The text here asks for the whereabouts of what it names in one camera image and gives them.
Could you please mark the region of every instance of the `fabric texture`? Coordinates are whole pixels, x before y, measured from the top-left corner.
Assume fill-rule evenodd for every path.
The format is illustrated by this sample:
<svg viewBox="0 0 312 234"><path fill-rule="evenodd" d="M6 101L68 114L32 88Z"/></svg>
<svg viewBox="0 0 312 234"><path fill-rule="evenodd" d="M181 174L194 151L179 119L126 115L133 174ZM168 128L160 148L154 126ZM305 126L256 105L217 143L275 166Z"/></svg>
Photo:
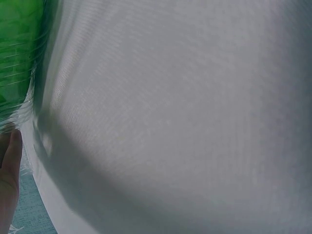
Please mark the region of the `fabric texture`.
<svg viewBox="0 0 312 234"><path fill-rule="evenodd" d="M65 233L311 233L312 2L63 0L24 126Z"/></svg>

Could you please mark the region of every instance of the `white fabric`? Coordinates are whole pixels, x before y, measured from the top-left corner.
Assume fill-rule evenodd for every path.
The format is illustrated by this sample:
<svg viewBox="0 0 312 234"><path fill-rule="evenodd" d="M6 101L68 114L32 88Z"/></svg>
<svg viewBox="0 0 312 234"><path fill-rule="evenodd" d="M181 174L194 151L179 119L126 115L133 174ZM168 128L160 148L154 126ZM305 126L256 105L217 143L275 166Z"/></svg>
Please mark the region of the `white fabric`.
<svg viewBox="0 0 312 234"><path fill-rule="evenodd" d="M311 1L64 0L57 19L24 137L59 234L312 232Z"/></svg>

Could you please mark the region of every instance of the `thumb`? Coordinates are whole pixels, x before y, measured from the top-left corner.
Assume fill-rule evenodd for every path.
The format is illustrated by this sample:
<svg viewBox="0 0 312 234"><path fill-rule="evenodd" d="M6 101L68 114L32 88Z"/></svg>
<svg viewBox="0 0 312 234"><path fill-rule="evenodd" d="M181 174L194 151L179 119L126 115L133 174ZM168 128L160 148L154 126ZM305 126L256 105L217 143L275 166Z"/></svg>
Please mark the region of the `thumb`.
<svg viewBox="0 0 312 234"><path fill-rule="evenodd" d="M11 133L10 143L3 158L2 169L10 174L16 184L19 181L22 149L21 133L19 130L14 130Z"/></svg>

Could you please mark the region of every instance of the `light blue floor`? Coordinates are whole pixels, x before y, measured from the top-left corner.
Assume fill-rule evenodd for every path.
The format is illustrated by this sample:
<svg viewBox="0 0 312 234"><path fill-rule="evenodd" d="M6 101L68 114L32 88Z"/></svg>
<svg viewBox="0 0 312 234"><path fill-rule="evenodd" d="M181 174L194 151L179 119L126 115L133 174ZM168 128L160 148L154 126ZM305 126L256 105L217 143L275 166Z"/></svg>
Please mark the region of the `light blue floor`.
<svg viewBox="0 0 312 234"><path fill-rule="evenodd" d="M57 234L29 172L25 151L19 176L19 203L9 234Z"/></svg>

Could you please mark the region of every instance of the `green plastic bottle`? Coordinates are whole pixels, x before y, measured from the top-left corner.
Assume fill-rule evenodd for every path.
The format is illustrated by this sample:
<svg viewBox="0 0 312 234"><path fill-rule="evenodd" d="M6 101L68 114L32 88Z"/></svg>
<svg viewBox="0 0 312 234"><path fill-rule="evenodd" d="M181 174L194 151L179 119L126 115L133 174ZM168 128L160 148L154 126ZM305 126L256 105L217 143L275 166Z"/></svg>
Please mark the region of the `green plastic bottle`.
<svg viewBox="0 0 312 234"><path fill-rule="evenodd" d="M0 121L25 101L41 53L44 0L0 0Z"/></svg>

